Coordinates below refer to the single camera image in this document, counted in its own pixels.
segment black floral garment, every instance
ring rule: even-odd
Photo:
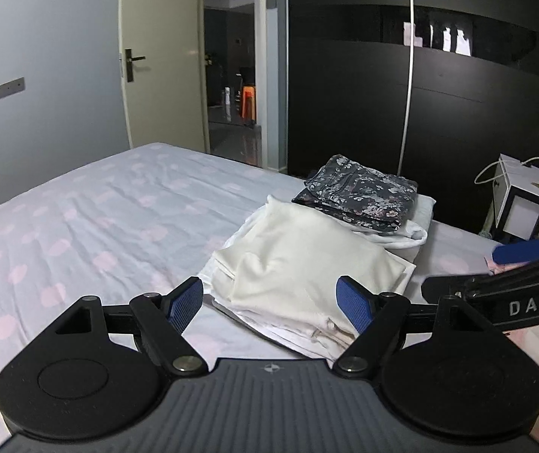
[[[334,155],[305,187],[293,202],[355,226],[389,232],[406,219],[418,184]]]

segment door handle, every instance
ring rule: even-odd
[[[127,68],[127,83],[130,83],[133,81],[133,62],[138,62],[138,61],[146,59],[145,56],[133,57],[131,53],[132,53],[131,49],[125,50],[125,66]]]

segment cream colored door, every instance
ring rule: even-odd
[[[132,147],[208,151],[202,0],[119,0],[119,45]]]

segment mattress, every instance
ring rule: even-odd
[[[81,167],[0,206],[0,371],[83,295],[124,304],[166,293],[199,272],[267,195],[288,200],[302,181],[155,143]],[[423,302],[428,274],[486,270],[494,242],[432,222],[406,290]],[[297,357],[203,307],[184,337],[216,358]],[[427,336],[411,336],[410,342]],[[125,336],[113,340],[133,347]],[[9,433],[0,416],[0,443]]]

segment wardrobe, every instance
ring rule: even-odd
[[[492,190],[476,174],[539,156],[539,0],[288,9],[288,172],[342,153],[415,180],[435,219],[477,233]]]

